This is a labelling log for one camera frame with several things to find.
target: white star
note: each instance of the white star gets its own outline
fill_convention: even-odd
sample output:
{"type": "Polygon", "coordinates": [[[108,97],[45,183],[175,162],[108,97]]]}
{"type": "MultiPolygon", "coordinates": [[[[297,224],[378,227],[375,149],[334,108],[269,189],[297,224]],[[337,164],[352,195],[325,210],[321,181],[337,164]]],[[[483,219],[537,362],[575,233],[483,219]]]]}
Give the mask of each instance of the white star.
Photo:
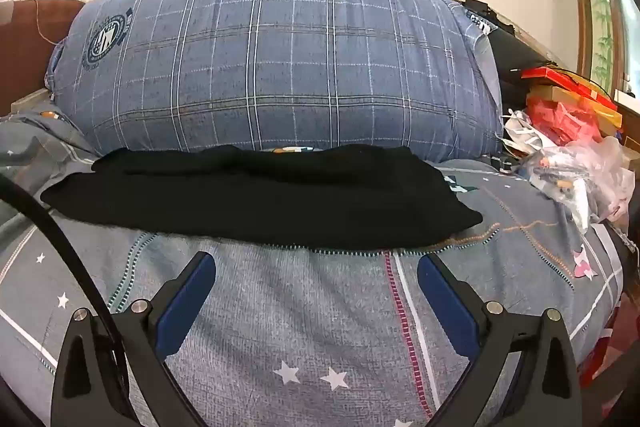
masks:
{"type": "Polygon", "coordinates": [[[346,387],[349,388],[348,385],[344,383],[344,377],[347,375],[347,372],[336,373],[331,367],[329,368],[329,374],[326,377],[320,377],[320,380],[324,380],[325,382],[329,382],[331,384],[331,390],[334,391],[336,387],[346,387]]]}
{"type": "Polygon", "coordinates": [[[62,294],[62,297],[58,297],[58,308],[64,308],[66,310],[66,303],[69,302],[69,299],[66,298],[66,293],[62,294]]]}
{"type": "Polygon", "coordinates": [[[298,377],[296,377],[296,373],[298,372],[297,367],[289,367],[284,360],[282,360],[282,367],[280,369],[274,369],[273,372],[276,375],[280,375],[282,377],[282,383],[287,382],[295,382],[300,383],[298,377]]]}

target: plaid fabric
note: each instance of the plaid fabric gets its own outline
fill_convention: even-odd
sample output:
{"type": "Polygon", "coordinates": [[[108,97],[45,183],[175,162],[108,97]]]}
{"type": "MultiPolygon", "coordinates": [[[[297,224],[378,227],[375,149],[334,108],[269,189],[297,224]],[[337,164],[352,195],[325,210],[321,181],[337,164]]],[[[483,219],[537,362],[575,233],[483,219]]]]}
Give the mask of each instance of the plaid fabric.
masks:
{"type": "Polygon", "coordinates": [[[497,148],[486,39],[450,0],[95,0],[48,83],[100,153],[369,143],[442,161],[497,148]]]}

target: folded dark clothing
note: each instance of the folded dark clothing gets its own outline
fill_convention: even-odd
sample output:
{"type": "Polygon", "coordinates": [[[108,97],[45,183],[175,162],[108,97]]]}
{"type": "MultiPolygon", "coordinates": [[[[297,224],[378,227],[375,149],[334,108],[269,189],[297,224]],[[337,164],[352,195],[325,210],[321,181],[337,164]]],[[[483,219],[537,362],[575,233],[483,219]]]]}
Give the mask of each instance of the folded dark clothing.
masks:
{"type": "Polygon", "coordinates": [[[407,147],[117,150],[41,199],[98,225],[341,250],[419,248],[482,221],[407,147]]]}

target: printed emblem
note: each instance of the printed emblem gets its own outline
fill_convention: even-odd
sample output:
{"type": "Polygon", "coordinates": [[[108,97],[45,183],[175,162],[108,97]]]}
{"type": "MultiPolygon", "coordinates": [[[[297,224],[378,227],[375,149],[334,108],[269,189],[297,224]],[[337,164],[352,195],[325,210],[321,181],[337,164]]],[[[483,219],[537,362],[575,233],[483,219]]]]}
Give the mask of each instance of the printed emblem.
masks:
{"type": "Polygon", "coordinates": [[[113,15],[107,17],[99,26],[94,36],[89,40],[82,65],[85,70],[93,70],[98,67],[98,62],[109,53],[114,46],[122,44],[124,37],[129,31],[133,10],[129,8],[124,15],[113,15]]]}

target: silver bolt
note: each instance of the silver bolt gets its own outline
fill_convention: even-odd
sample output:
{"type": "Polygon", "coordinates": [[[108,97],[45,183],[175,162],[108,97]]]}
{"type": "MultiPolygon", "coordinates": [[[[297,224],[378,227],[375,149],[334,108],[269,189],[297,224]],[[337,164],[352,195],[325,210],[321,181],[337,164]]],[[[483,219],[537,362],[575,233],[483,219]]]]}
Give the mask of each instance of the silver bolt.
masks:
{"type": "Polygon", "coordinates": [[[134,313],[142,313],[147,309],[149,303],[145,301],[145,299],[138,299],[131,305],[131,311],[134,313]]]}
{"type": "Polygon", "coordinates": [[[489,301],[486,304],[486,310],[494,315],[500,315],[504,311],[504,308],[500,302],[489,301]]]}
{"type": "Polygon", "coordinates": [[[74,311],[74,320],[84,321],[87,315],[88,315],[88,312],[86,308],[77,309],[76,311],[74,311]]]}
{"type": "Polygon", "coordinates": [[[553,320],[553,322],[558,322],[562,318],[560,312],[553,308],[550,308],[546,311],[546,316],[553,320]]]}

